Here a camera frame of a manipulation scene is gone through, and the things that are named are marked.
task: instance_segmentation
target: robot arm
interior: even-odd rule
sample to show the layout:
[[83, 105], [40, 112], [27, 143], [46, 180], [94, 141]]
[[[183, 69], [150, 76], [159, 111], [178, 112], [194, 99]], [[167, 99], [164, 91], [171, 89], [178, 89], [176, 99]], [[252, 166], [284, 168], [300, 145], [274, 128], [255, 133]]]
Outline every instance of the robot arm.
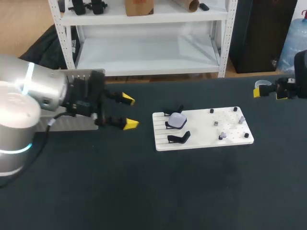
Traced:
[[277, 99], [307, 99], [307, 50], [296, 54], [294, 58], [295, 78], [279, 78], [275, 84], [270, 86], [260, 85], [254, 89], [254, 97], [269, 96], [276, 92]]
[[108, 91], [103, 70], [88, 70], [89, 78], [83, 78], [83, 73], [84, 70], [51, 70], [0, 55], [0, 178], [14, 175], [25, 166], [41, 109], [66, 108], [65, 113], [50, 121], [47, 131], [61, 115], [93, 116], [93, 122], [100, 127], [136, 128], [137, 121], [107, 117], [104, 108], [107, 98], [129, 105], [134, 104], [134, 99]]

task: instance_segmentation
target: black bracket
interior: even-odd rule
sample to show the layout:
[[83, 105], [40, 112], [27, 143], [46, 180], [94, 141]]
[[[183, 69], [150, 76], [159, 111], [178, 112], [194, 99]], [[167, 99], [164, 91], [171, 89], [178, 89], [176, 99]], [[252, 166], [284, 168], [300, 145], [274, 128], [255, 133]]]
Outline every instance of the black bracket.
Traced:
[[172, 113], [182, 113], [183, 111], [183, 105], [181, 105], [177, 110], [171, 110], [171, 109], [164, 109], [163, 113], [164, 116], [171, 116]]
[[189, 137], [191, 136], [190, 131], [187, 131], [185, 133], [185, 135], [183, 135], [183, 137], [176, 137], [173, 135], [169, 135], [167, 136], [167, 140], [169, 143], [180, 143], [180, 144], [184, 144], [187, 142], [187, 140], [189, 139]]

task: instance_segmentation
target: cardboard tube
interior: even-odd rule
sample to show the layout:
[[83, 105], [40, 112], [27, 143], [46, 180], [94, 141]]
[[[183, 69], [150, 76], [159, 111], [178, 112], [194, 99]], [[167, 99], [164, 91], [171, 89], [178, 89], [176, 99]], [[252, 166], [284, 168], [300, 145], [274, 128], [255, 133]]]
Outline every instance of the cardboard tube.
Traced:
[[195, 12], [199, 6], [200, 2], [198, 0], [173, 0], [186, 9], [189, 12]]

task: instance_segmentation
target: white pegboard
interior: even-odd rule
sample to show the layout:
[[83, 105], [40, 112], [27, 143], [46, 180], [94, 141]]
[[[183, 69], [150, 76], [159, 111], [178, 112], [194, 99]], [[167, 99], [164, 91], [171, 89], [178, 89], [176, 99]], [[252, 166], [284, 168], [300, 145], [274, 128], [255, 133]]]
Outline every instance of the white pegboard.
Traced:
[[[234, 111], [234, 107], [215, 108], [214, 113], [210, 109], [187, 110], [182, 112], [187, 117], [187, 122], [181, 130], [166, 129], [165, 121], [169, 116], [164, 113], [153, 114], [154, 139], [157, 151], [186, 150], [209, 147], [221, 147], [231, 145], [248, 145], [254, 142], [253, 135], [248, 127], [247, 121], [239, 124], [239, 119], [243, 113], [239, 107]], [[169, 143], [168, 135], [182, 137], [187, 131], [191, 136], [185, 144]], [[219, 140], [221, 132], [225, 132], [227, 137]]]

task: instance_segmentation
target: black table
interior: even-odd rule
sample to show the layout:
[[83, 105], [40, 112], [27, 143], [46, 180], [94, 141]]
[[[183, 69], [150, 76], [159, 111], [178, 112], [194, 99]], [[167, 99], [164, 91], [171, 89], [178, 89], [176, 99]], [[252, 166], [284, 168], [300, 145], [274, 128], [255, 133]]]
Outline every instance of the black table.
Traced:
[[[38, 161], [0, 190], [0, 229], [305, 230], [307, 100], [254, 99], [257, 79], [109, 85], [136, 99], [108, 102], [110, 113], [139, 127], [52, 133]], [[155, 151], [152, 113], [180, 104], [240, 106], [254, 144]]]

